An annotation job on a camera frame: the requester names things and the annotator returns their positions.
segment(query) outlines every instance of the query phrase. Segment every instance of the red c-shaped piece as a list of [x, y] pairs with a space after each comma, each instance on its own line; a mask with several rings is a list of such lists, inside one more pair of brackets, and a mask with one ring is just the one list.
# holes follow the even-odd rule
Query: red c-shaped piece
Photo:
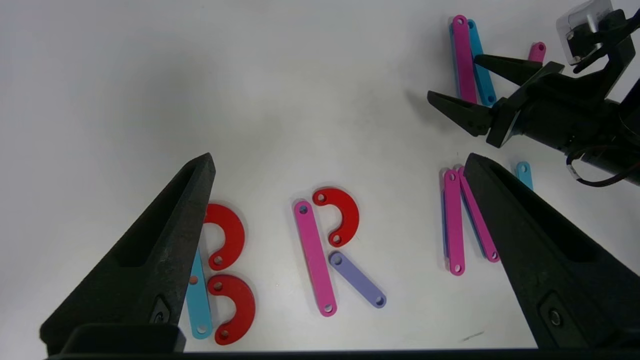
[[341, 247], [351, 241], [360, 223], [360, 213], [353, 198], [337, 188], [322, 188], [314, 192], [314, 204], [334, 205], [342, 214], [342, 223], [329, 234], [329, 243]]
[[222, 248], [209, 256], [211, 270], [224, 270], [235, 263], [244, 247], [244, 227], [240, 218], [229, 208], [219, 204], [209, 204], [204, 223], [213, 223], [225, 232]]
[[214, 334], [219, 345], [228, 345], [240, 340], [253, 323], [255, 299], [249, 286], [231, 275], [214, 275], [207, 282], [207, 290], [214, 296], [226, 296], [236, 304], [234, 317], [220, 325]]

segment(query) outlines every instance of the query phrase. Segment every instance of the blue bar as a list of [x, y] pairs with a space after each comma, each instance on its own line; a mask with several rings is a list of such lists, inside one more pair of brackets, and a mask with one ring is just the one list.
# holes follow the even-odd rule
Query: blue bar
[[533, 190], [533, 180], [531, 179], [531, 166], [526, 161], [521, 161], [516, 165], [516, 177], [524, 185]]
[[[480, 43], [480, 35], [478, 35], [476, 22], [469, 19], [468, 24], [471, 56], [476, 58], [477, 55], [484, 54], [482, 43]], [[493, 83], [491, 82], [491, 76], [489, 76], [489, 70], [474, 62], [474, 75], [476, 76], [476, 86], [478, 87], [478, 94], [480, 95], [482, 105], [492, 107], [497, 101], [497, 98], [495, 96], [495, 90], [493, 89]]]
[[196, 258], [193, 260], [193, 266], [191, 267], [191, 277], [187, 285], [187, 310], [189, 311], [189, 322], [193, 337], [196, 339], [209, 337], [213, 333], [213, 325], [211, 323], [211, 310], [209, 309], [207, 282], [204, 281], [199, 249], [196, 251]]

